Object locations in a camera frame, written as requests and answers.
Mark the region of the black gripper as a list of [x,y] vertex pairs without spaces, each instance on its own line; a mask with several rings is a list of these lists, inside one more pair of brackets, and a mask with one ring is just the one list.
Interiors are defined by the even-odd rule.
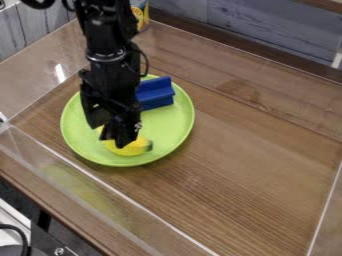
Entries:
[[87,55],[91,68],[79,72],[80,99],[92,129],[104,125],[99,139],[112,140],[121,149],[137,138],[142,128],[136,87],[140,83],[140,56]]

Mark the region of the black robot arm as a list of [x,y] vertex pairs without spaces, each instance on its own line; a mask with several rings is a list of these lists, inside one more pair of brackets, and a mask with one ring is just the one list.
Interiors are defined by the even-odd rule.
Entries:
[[121,148],[137,138],[140,104],[136,89],[148,70],[140,67],[144,56],[132,41],[137,20],[129,0],[21,0],[37,9],[60,1],[73,12],[85,38],[89,67],[79,71],[80,100],[87,123],[100,128],[99,139]]

